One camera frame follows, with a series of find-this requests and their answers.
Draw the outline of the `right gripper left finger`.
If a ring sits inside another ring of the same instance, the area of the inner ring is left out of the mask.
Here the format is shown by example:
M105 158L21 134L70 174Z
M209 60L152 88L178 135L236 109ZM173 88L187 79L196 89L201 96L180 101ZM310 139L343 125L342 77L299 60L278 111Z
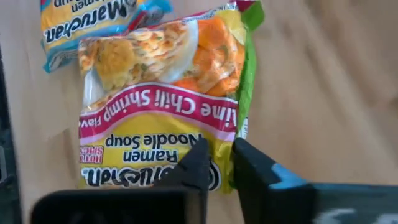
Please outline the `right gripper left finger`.
M53 192L34 205L30 224L205 224L209 169L201 138L153 186Z

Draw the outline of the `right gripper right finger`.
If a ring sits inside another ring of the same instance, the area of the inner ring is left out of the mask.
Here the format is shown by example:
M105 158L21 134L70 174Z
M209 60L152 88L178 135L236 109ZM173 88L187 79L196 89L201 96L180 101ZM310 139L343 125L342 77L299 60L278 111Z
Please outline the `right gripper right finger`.
M398 185L310 182L242 138L233 151L245 224L398 224Z

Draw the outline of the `lime chili shrimp ramen pack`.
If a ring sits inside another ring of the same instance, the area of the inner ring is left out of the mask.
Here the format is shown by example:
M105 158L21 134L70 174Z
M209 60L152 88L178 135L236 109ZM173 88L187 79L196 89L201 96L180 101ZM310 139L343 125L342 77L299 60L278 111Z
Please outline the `lime chili shrimp ramen pack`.
M148 187L200 140L209 144L209 190L233 189L232 145L245 137L257 57L258 0L83 39L80 188Z

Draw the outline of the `blue beef ramen pack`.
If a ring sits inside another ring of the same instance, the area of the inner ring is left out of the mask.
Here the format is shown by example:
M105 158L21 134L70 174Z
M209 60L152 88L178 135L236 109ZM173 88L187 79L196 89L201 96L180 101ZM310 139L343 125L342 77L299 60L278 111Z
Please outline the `blue beef ramen pack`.
M51 73L75 60L81 39L125 34L172 11L169 0L40 0L43 69Z

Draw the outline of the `black aluminium table frame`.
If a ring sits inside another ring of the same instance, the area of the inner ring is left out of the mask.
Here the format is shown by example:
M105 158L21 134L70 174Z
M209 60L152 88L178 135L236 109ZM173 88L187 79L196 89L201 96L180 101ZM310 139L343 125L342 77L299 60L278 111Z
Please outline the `black aluminium table frame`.
M22 224L12 129L0 49L0 224Z

